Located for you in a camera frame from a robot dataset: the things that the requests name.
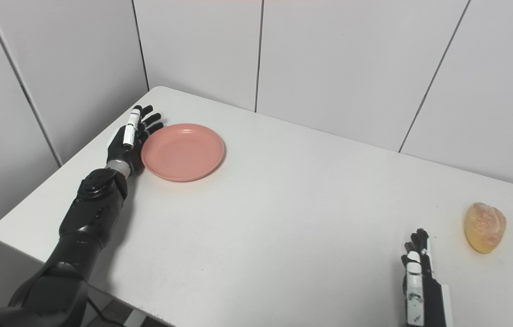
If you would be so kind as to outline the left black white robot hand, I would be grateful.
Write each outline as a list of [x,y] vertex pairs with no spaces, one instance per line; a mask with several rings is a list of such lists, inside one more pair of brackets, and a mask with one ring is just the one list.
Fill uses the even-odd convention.
[[164,127],[152,105],[135,105],[127,124],[121,126],[107,149],[107,168],[129,177],[143,171],[142,149],[149,137]]

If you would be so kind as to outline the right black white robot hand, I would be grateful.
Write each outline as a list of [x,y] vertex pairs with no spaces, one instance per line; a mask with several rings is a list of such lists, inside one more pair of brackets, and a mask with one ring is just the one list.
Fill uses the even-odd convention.
[[404,244],[404,327],[453,327],[449,287],[434,275],[429,234],[418,228]]

